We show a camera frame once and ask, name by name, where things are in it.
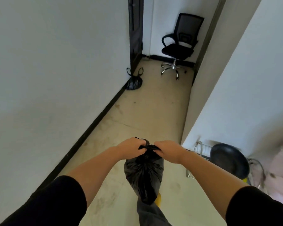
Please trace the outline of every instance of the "black garbage bag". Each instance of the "black garbage bag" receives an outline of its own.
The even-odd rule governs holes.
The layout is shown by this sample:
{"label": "black garbage bag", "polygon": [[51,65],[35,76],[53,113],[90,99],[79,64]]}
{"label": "black garbage bag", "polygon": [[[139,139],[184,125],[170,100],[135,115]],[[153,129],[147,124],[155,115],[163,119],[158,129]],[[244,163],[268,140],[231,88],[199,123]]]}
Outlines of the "black garbage bag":
{"label": "black garbage bag", "polygon": [[141,76],[144,73],[144,68],[140,68],[139,69],[139,72],[138,72],[137,76],[134,76],[131,73],[130,68],[127,68],[127,73],[128,73],[128,75],[131,76],[131,78],[129,79],[129,81],[127,83],[126,89],[127,90],[135,90],[135,89],[140,88],[142,86],[142,78],[141,78]]}
{"label": "black garbage bag", "polygon": [[157,155],[153,149],[159,149],[150,145],[146,140],[147,151],[136,158],[126,160],[125,175],[131,187],[140,200],[151,205],[157,198],[164,171],[164,159]]}

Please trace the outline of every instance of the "beige tile floor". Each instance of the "beige tile floor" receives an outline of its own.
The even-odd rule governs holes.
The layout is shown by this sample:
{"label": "beige tile floor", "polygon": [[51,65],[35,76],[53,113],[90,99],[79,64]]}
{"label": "beige tile floor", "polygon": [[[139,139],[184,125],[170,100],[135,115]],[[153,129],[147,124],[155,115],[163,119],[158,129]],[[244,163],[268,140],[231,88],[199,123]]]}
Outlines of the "beige tile floor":
{"label": "beige tile floor", "polygon": [[[144,68],[142,87],[121,95],[61,175],[130,137],[145,138],[150,143],[181,141],[192,70],[187,68],[186,74],[180,70],[180,78],[176,81],[173,70],[160,75],[160,61],[142,60],[139,67]],[[122,160],[112,168],[87,209],[81,226],[139,225],[137,196],[125,178],[124,162]],[[199,184],[186,178],[185,168],[167,161],[164,166],[161,209],[173,226],[226,225]]]}

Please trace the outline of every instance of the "white wall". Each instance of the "white wall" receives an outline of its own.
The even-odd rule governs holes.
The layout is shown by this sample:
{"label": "white wall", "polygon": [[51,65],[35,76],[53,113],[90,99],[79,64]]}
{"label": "white wall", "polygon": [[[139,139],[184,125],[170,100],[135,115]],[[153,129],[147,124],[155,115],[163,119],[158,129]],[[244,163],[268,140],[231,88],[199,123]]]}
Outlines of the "white wall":
{"label": "white wall", "polygon": [[128,79],[128,0],[0,0],[0,222]]}
{"label": "white wall", "polygon": [[[219,0],[154,0],[150,53],[166,57],[161,52],[164,47],[162,37],[174,31],[179,13],[190,13],[204,17],[198,34],[199,42],[194,53],[187,58],[187,61],[196,62],[218,2]],[[165,41],[167,45],[173,42],[170,38]]]}
{"label": "white wall", "polygon": [[283,142],[283,0],[262,0],[183,146],[231,144],[246,155]]}
{"label": "white wall", "polygon": [[191,90],[182,143],[230,60],[261,0],[226,0]]}
{"label": "white wall", "polygon": [[154,6],[154,0],[144,0],[144,17],[143,17],[143,33],[142,33],[143,51],[142,53],[145,55],[150,54],[153,6]]}

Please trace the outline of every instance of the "chair seat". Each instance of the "chair seat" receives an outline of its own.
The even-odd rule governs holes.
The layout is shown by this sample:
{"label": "chair seat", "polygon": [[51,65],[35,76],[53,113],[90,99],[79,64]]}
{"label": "chair seat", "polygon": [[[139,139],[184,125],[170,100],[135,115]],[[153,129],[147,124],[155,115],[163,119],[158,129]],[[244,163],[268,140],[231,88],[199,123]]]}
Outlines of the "chair seat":
{"label": "chair seat", "polygon": [[193,54],[194,50],[179,44],[170,44],[164,47],[161,52],[175,59],[185,60]]}

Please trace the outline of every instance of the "dark door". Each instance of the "dark door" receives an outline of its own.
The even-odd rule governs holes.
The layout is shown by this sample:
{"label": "dark door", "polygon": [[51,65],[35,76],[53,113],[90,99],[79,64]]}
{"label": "dark door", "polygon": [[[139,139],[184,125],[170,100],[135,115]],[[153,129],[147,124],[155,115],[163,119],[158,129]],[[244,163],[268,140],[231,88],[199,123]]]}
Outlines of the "dark door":
{"label": "dark door", "polygon": [[133,73],[142,58],[144,0],[129,0],[130,62]]}

